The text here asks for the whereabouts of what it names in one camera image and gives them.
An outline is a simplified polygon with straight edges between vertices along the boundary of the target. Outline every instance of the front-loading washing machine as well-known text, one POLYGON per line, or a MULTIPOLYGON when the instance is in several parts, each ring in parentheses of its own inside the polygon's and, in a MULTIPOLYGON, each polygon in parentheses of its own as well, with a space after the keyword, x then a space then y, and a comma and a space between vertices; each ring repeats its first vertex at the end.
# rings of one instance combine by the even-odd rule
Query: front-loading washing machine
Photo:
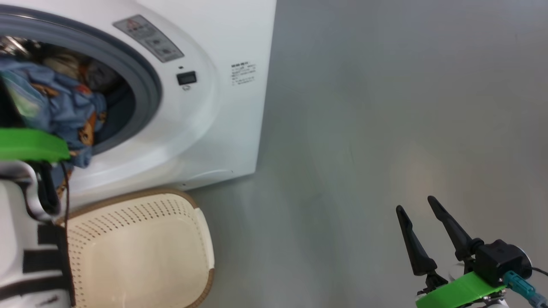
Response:
POLYGON ((0 36, 86 54, 124 79, 91 165, 70 180, 79 207, 178 183, 253 173, 275 0, 0 0, 0 36))

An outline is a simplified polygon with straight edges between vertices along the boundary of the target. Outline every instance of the gray sticker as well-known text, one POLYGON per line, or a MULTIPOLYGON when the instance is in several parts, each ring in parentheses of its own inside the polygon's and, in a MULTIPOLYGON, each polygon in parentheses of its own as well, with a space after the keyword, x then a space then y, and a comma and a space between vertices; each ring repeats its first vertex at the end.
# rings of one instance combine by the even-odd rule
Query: gray sticker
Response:
POLYGON ((131 36, 152 52, 161 62, 168 62, 185 56, 167 36, 141 15, 117 21, 113 26, 131 36))

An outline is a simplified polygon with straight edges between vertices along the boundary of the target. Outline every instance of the black stripe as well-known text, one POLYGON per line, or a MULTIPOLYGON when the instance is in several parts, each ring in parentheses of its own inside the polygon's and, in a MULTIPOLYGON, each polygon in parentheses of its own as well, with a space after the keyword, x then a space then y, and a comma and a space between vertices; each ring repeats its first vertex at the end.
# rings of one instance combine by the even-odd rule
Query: black stripe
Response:
POLYGON ((57 249, 23 251, 23 273, 61 270, 61 254, 57 249))
POLYGON ((14 296, 50 290, 67 290, 67 279, 62 276, 20 281, 0 288, 0 301, 14 296))
POLYGON ((57 228, 55 225, 38 225, 38 245, 57 245, 57 228))

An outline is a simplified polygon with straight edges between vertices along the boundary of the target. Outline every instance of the blue cloth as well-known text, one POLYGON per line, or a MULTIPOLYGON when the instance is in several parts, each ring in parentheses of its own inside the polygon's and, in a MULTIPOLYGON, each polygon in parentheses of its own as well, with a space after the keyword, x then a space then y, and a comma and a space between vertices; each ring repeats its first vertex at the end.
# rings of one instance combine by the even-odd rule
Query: blue cloth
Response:
MULTIPOLYGON (((101 129, 106 112, 105 97, 46 66, 10 56, 0 57, 0 75, 26 126, 64 139, 73 153, 71 163, 87 167, 93 133, 101 129), (91 129, 90 142, 83 142, 83 129, 91 129)), ((61 185, 62 177, 55 176, 54 182, 61 185)))

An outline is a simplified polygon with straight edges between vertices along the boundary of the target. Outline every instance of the warning label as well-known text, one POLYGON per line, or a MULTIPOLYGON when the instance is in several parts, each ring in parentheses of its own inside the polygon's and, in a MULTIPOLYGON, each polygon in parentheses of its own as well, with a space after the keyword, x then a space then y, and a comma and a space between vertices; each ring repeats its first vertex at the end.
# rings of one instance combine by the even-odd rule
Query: warning label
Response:
POLYGON ((250 62, 232 64, 232 85, 255 81, 256 65, 250 62))
POLYGON ((141 15, 117 21, 113 25, 143 45, 161 62, 185 56, 162 31, 141 15))

